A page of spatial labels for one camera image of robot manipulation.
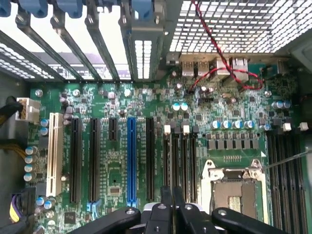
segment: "motherboard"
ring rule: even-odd
[[[28,145],[38,153],[25,180],[36,187],[36,227],[64,234],[121,207],[143,211],[160,202],[162,185],[182,187],[207,213],[227,206],[273,225],[277,177],[240,173],[271,163],[267,132],[299,128],[295,76],[272,66],[261,90],[203,80],[190,93],[195,78],[174,74],[154,83],[32,84],[40,124],[29,125]]]

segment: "blue pcie slot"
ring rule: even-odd
[[[137,206],[137,120],[129,117],[127,143],[127,206]]]

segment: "perforated metal panel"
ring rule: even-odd
[[[225,53],[274,53],[312,28],[312,0],[203,1],[200,9]],[[191,1],[183,2],[170,51],[216,52]]]

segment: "red and black wire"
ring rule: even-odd
[[[229,64],[227,63],[227,60],[225,59],[224,55],[223,55],[223,52],[222,50],[220,49],[220,47],[218,46],[217,44],[217,41],[216,39],[213,37],[212,35],[212,31],[211,29],[207,26],[204,18],[203,18],[203,15],[202,15],[202,12],[200,11],[200,5],[201,5],[201,1],[198,1],[196,3],[195,0],[191,0],[192,1],[192,4],[195,6],[195,13],[196,15],[199,17],[200,21],[201,21],[201,24],[203,25],[206,33],[208,34],[209,38],[210,38],[210,41],[211,43],[214,45],[214,47],[216,48],[216,51],[217,53],[219,54],[223,64],[225,67],[222,67],[222,68],[214,68],[212,70],[210,70],[209,72],[205,73],[203,76],[201,76],[198,80],[195,81],[195,83],[191,86],[190,90],[192,90],[196,84],[198,84],[201,80],[203,80],[207,75],[210,75],[212,74],[213,72],[216,72],[218,70],[227,70],[229,73],[230,73],[230,76],[237,82],[239,83],[243,89],[252,89],[252,90],[260,90],[262,88],[262,85],[263,85],[263,81],[258,77],[258,75],[254,74],[254,73],[250,73],[248,71],[245,71],[245,70],[237,70],[237,69],[232,69]],[[254,86],[250,86],[250,85],[244,85],[243,82],[238,79],[235,75],[234,72],[241,72],[241,73],[247,73],[248,75],[250,76],[253,76],[255,77],[257,80],[258,80],[258,83],[259,83],[259,86],[258,87],[254,87]]]

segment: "white pci slot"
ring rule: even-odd
[[[50,113],[48,172],[46,196],[57,196],[61,193],[61,173],[63,160],[63,115]]]

